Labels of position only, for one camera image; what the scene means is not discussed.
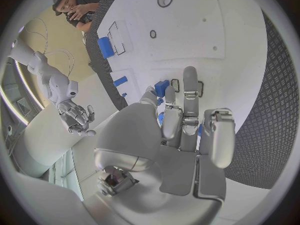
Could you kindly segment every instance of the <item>man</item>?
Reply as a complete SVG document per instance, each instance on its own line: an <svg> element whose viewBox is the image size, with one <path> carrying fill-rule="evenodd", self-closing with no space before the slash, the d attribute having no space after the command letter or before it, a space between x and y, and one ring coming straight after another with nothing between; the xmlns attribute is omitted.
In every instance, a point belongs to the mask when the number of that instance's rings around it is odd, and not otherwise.
<svg viewBox="0 0 300 225"><path fill-rule="evenodd" d="M52 9L56 16L64 13L66 20L83 32L88 32L100 0L58 0Z"/></svg>

